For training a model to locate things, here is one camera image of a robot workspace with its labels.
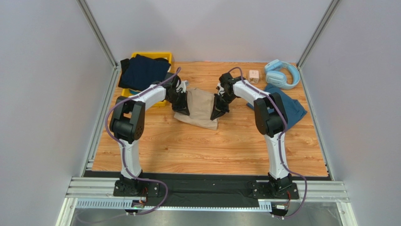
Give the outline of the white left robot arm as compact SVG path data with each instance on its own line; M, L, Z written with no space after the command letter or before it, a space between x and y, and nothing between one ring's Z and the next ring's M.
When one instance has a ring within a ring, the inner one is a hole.
M139 196L145 194L150 185L159 187L159 181L142 178L139 140L144 132L145 112L164 100L172 104L174 112L190 115L186 83L181 81L177 73L136 95L118 97L115 106L107 114L110 118L107 133L118 142L122 161L114 196Z

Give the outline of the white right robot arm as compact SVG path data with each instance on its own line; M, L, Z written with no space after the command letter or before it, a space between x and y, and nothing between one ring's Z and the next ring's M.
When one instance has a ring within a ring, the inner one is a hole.
M273 197L286 194L292 185L292 178L284 153L288 119L281 96L262 91L242 77L232 77L230 73L220 76L217 89L210 119L228 113L229 104L236 98L243 98L253 105L255 124L265 138L269 155L267 189Z

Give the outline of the beige t-shirt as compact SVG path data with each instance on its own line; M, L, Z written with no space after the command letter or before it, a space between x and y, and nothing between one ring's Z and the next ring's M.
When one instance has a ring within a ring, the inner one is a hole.
M189 88L187 92L190 115L175 113L174 118L201 128L217 130L218 119L210 119L214 104L214 94L199 88Z

